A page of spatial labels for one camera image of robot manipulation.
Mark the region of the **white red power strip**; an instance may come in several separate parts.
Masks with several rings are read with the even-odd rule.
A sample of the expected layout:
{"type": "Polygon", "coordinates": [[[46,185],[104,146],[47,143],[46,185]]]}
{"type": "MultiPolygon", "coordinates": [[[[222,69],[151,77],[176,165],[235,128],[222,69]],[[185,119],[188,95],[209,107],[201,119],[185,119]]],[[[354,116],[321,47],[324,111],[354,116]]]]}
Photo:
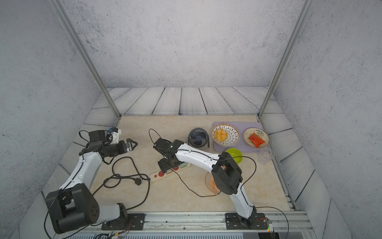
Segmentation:
{"type": "Polygon", "coordinates": [[[190,163],[187,163],[187,164],[188,164],[187,167],[180,168],[178,166],[178,167],[175,167],[175,168],[167,171],[166,173],[163,173],[161,171],[154,172],[154,173],[150,174],[150,180],[151,180],[151,182],[155,182],[155,181],[158,181],[158,180],[161,180],[161,179],[164,179],[164,178],[171,176],[174,172],[179,173],[180,171],[184,171],[185,169],[188,169],[192,166],[190,163]]]}

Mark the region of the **dark grey desk fan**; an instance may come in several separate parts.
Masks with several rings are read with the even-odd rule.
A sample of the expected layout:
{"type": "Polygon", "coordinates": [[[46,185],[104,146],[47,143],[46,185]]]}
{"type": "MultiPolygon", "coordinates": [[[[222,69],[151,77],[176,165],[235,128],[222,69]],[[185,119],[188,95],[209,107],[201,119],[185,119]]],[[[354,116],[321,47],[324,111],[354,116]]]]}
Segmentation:
{"type": "Polygon", "coordinates": [[[201,148],[204,146],[210,146],[210,138],[206,130],[197,127],[194,128],[188,136],[188,144],[192,147],[201,148]]]}

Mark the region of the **green USB power adapter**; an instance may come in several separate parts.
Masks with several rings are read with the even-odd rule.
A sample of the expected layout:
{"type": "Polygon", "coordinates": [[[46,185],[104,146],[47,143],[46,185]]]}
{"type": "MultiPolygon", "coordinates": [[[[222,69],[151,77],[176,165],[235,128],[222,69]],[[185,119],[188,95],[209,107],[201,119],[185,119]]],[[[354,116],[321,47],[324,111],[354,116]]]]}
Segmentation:
{"type": "Polygon", "coordinates": [[[180,168],[184,168],[184,167],[187,167],[187,166],[188,166],[188,164],[186,162],[183,162],[179,167],[180,168]]]}

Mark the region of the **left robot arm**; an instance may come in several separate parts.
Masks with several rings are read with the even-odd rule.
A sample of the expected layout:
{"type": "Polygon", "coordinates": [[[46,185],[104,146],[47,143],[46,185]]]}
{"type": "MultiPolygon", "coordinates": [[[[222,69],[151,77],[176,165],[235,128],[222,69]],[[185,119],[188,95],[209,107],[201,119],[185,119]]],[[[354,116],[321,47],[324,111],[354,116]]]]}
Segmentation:
{"type": "Polygon", "coordinates": [[[128,214],[122,203],[101,206],[90,188],[107,157],[116,157],[134,150],[138,143],[130,138],[120,140],[121,130],[96,130],[88,133],[89,141],[79,153],[79,161],[68,180],[45,199],[47,218],[57,234],[71,232],[89,225],[102,224],[104,229],[129,227],[128,214]]]}

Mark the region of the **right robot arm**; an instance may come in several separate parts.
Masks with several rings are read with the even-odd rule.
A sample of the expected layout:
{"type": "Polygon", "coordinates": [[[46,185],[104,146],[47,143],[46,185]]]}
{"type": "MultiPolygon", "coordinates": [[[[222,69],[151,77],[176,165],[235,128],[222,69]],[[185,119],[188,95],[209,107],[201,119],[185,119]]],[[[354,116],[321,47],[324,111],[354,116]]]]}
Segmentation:
{"type": "Polygon", "coordinates": [[[247,228],[254,224],[256,208],[245,192],[242,170],[229,153],[208,153],[193,148],[183,141],[170,142],[163,138],[157,139],[153,148],[163,156],[158,162],[163,173],[184,162],[211,173],[217,188],[230,196],[241,224],[247,228]]]}

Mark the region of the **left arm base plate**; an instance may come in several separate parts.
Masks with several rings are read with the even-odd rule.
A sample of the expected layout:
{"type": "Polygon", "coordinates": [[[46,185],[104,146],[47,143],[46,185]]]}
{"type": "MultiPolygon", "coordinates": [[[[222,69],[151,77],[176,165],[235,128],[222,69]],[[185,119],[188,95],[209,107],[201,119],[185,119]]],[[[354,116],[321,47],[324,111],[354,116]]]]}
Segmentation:
{"type": "Polygon", "coordinates": [[[103,231],[142,231],[145,221],[145,214],[126,214],[119,218],[101,225],[103,231]]]}

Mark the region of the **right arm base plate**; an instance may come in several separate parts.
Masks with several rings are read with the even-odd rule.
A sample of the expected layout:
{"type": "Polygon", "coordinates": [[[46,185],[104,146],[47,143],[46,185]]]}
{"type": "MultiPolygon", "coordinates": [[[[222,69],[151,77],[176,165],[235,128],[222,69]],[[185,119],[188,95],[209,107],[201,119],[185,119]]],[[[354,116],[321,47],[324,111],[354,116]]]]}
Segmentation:
{"type": "Polygon", "coordinates": [[[225,223],[227,230],[269,230],[268,218],[265,214],[255,213],[249,219],[239,216],[237,213],[226,213],[225,223]]]}

